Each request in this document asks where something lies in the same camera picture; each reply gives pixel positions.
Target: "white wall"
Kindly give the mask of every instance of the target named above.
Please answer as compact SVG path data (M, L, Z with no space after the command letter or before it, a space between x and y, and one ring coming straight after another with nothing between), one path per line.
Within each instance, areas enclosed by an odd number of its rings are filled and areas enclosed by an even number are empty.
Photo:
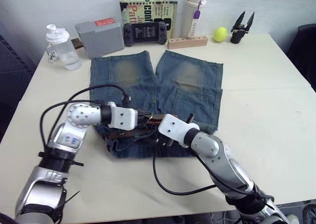
M182 5L179 0L176 35ZM283 51L288 50L298 26L316 22L315 0L208 0L198 33L213 34L219 26L230 30L244 10L245 21L255 11L250 33L270 33ZM119 0L0 0L0 21L35 63L47 46L47 24L65 27L76 38L75 24L110 16L120 17Z

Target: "jeans pocket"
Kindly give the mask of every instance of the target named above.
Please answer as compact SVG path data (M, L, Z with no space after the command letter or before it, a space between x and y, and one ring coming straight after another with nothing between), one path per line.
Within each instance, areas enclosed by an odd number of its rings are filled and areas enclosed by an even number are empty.
M218 103L220 103L218 91L220 91L221 96L221 89L214 89L214 96L177 90L172 114L185 121L191 113L194 113L195 121L206 124L216 123L219 116L217 108L219 107Z

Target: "white table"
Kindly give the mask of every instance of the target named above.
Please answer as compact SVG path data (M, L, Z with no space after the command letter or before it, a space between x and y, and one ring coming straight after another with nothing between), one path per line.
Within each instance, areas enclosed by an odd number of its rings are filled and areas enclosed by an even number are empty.
M150 52L153 67L166 46L135 44L111 53ZM316 96L310 84L269 35L246 35L238 45L227 39L205 47L173 50L191 57L224 63L224 89L216 135L231 147L234 157L260 188L288 203L316 198ZM90 60L78 50L83 66L66 71L47 63L44 54L0 145L0 211L14 216L16 200L42 150L39 119L48 106L67 100L88 87ZM45 134L57 114L45 120ZM64 210L63 223L183 215L233 209L217 190L173 196L158 187L151 159L115 159L90 128L66 183L68 196L81 192ZM166 187L189 191L211 184L195 158L157 162Z

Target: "denim shorts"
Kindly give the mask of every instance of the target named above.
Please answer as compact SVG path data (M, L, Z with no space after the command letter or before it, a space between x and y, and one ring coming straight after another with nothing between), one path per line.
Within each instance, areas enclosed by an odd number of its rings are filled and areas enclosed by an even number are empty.
M174 114L186 120L195 114L194 122L202 131L213 134L217 130L222 97L223 64L207 62L171 51L161 57L156 74L149 53L95 58L91 62L90 86L115 84L123 87L131 97L130 107L154 114ZM113 101L121 105L121 91L99 88L90 91L92 100ZM190 154L178 143L171 147L154 147L151 138L124 137L107 139L111 130L95 126L106 141L108 150L116 158L186 157Z

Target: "black game controller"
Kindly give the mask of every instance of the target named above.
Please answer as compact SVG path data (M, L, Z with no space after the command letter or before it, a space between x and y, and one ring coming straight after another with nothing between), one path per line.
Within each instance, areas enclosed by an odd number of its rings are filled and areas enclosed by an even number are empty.
M124 25L124 42L131 47L134 42L158 42L163 45L167 41L167 26L163 21Z

